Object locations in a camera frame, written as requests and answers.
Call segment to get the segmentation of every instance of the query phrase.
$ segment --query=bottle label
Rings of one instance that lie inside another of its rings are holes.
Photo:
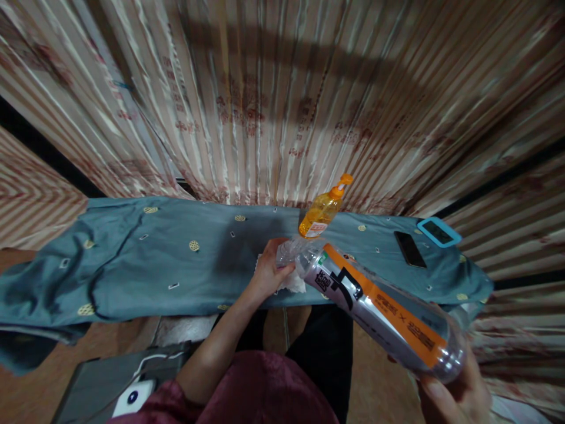
[[[318,237],[327,227],[328,224],[312,223],[312,226],[306,233],[306,237]]]
[[[389,353],[398,354],[405,365],[411,361],[401,353],[399,341],[408,344],[430,369],[438,363],[447,345],[439,334],[447,331],[442,328],[440,316],[424,311],[411,296],[400,299],[400,293],[393,293],[386,284],[380,287],[369,280],[329,243],[305,281],[349,312]]]

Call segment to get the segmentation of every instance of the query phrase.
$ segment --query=white device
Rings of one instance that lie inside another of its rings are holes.
[[[155,390],[155,380],[143,380],[132,383],[118,398],[112,418],[138,412],[149,396],[151,396],[153,390]]]

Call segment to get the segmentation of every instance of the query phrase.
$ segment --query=plastic bottle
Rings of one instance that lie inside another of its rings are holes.
[[[323,238],[289,241],[278,265],[294,260],[307,284],[345,310],[397,362],[442,383],[459,375],[464,338],[446,312],[393,286]]]
[[[316,197],[298,226],[298,232],[301,236],[305,239],[314,239],[327,228],[340,210],[345,185],[352,182],[353,177],[351,175],[343,174],[337,186]]]

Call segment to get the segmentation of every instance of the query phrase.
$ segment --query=maroon shirt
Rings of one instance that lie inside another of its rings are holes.
[[[276,353],[236,353],[206,406],[187,401],[176,381],[164,383],[136,414],[110,424],[338,423],[318,387],[295,361]]]

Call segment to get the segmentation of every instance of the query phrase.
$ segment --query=sleeve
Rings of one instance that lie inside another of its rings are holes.
[[[108,424],[193,424],[203,408],[189,402],[180,385],[171,380],[163,383],[137,413],[112,418]]]

